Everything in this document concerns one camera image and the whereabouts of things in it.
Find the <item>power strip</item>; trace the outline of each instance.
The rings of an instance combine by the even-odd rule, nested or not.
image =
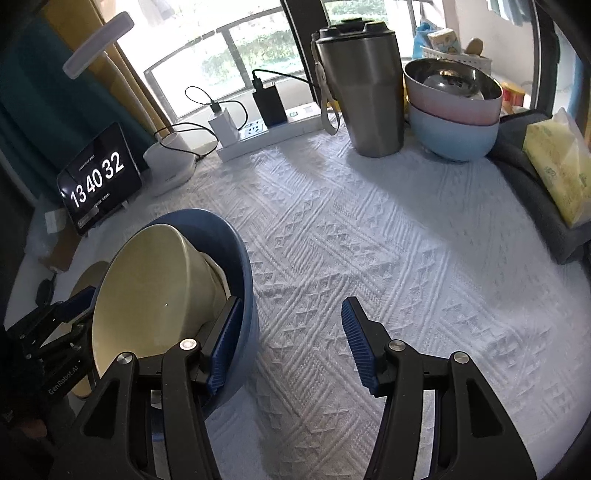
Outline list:
[[[267,128],[262,119],[246,124],[240,130],[238,142],[217,148],[217,154],[222,161],[245,155],[255,150],[268,147],[288,138],[299,137],[303,134],[322,130],[320,108],[315,103],[307,103],[285,111],[287,123]]]

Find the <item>stacked bowls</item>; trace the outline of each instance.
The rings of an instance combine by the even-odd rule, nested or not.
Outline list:
[[[481,158],[499,131],[501,85],[474,67],[419,59],[404,67],[409,121],[420,142],[454,161]]]

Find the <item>metal screw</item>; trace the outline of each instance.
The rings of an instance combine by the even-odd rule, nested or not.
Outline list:
[[[134,356],[129,352],[120,353],[117,357],[117,362],[121,365],[126,365],[133,360]]]
[[[453,359],[459,364],[466,364],[470,361],[470,357],[467,353],[456,352],[453,354]]]
[[[392,340],[388,344],[388,348],[394,352],[402,352],[406,348],[406,343],[402,340]]]
[[[197,340],[194,340],[192,338],[185,338],[185,340],[182,340],[180,343],[180,348],[182,350],[193,350],[196,346]]]

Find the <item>charging cable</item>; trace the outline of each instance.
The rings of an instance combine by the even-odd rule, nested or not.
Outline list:
[[[203,93],[205,93],[205,95],[207,95],[207,98],[209,98],[209,102],[208,103],[198,102],[197,100],[191,98],[189,96],[189,94],[187,93],[187,90],[189,90],[190,88],[196,88],[197,90],[201,90]],[[244,126],[248,123],[248,112],[246,111],[246,107],[244,106],[244,104],[242,102],[239,102],[238,100],[220,100],[217,102],[205,90],[203,90],[201,87],[196,87],[195,85],[189,85],[187,88],[185,88],[185,97],[187,97],[189,100],[191,100],[192,102],[195,102],[198,105],[209,106],[212,109],[213,113],[219,113],[222,111],[222,107],[220,107],[221,103],[237,103],[238,105],[240,105],[242,107],[242,110],[244,110],[244,117],[245,117],[243,124],[238,127],[238,130],[242,130],[244,128]]]
[[[288,77],[290,79],[299,80],[301,82],[307,83],[308,85],[312,85],[315,89],[320,91],[320,87],[316,85],[314,82],[309,81],[308,79],[303,79],[301,77],[297,77],[295,75],[291,75],[289,73],[281,73],[276,72],[275,70],[265,70],[265,69],[253,69],[252,71],[252,85],[255,90],[260,90],[262,88],[262,80],[256,76],[257,72],[265,72],[265,73],[272,73],[274,75],[279,75],[280,77]]]
[[[168,134],[166,134],[166,135],[165,135],[165,136],[163,136],[162,138],[159,138],[159,137],[157,137],[157,135],[158,135],[158,134],[159,134],[159,133],[160,133],[162,130],[168,130],[168,129],[171,129],[171,128],[174,128],[174,127],[179,127],[180,125],[191,125],[193,128],[187,128],[187,129],[185,129],[185,130],[173,130],[173,131],[170,131],[170,130],[169,130]],[[193,132],[193,131],[199,131],[199,130],[205,130],[207,133],[210,133],[210,134],[212,134],[212,135],[215,137],[215,139],[216,139],[216,144],[215,144],[215,146],[214,146],[214,147],[213,147],[213,148],[212,148],[212,149],[211,149],[209,152],[207,152],[207,153],[204,153],[204,154],[202,154],[202,155],[201,155],[201,154],[198,154],[198,153],[195,153],[194,151],[191,151],[191,150],[184,150],[184,149],[182,149],[182,148],[174,148],[174,147],[169,147],[168,145],[164,145],[164,144],[162,143],[162,140],[164,140],[165,138],[167,138],[169,135],[172,135],[173,133]],[[216,135],[216,134],[215,134],[215,133],[214,133],[212,130],[210,130],[210,129],[209,129],[209,128],[207,128],[207,127],[204,127],[203,125],[194,124],[194,123],[192,123],[192,122],[179,122],[179,123],[177,123],[177,124],[172,124],[172,125],[170,125],[170,127],[162,127],[162,128],[159,128],[158,130],[156,130],[156,131],[153,133],[153,136],[154,136],[154,138],[156,138],[156,139],[158,140],[158,143],[159,143],[159,144],[160,144],[162,147],[164,147],[164,148],[167,148],[168,150],[176,150],[177,152],[185,152],[185,153],[190,153],[190,154],[193,154],[193,155],[195,155],[196,161],[203,160],[203,159],[204,159],[205,157],[207,157],[207,156],[208,156],[210,153],[214,152],[214,151],[215,151],[215,149],[217,148],[217,144],[218,144],[218,142],[219,142],[219,139],[217,138],[217,135]]]

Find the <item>dark gray cloth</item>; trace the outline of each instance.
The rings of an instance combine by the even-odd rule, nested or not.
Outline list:
[[[504,117],[488,158],[499,168],[528,210],[554,260],[565,264],[583,258],[584,246],[591,240],[591,222],[576,228],[566,226],[530,159],[521,149],[527,126],[547,119],[545,114],[533,111]]]

